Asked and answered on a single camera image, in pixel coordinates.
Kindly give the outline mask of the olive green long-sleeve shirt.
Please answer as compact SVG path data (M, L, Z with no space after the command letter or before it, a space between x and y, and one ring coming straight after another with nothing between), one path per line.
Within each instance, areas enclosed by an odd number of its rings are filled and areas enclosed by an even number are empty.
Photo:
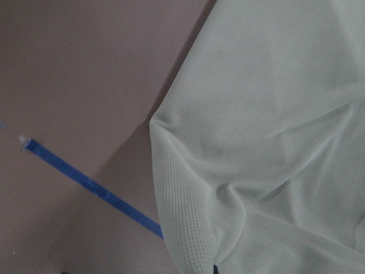
M364 272L363 1L217 1L149 129L180 273Z

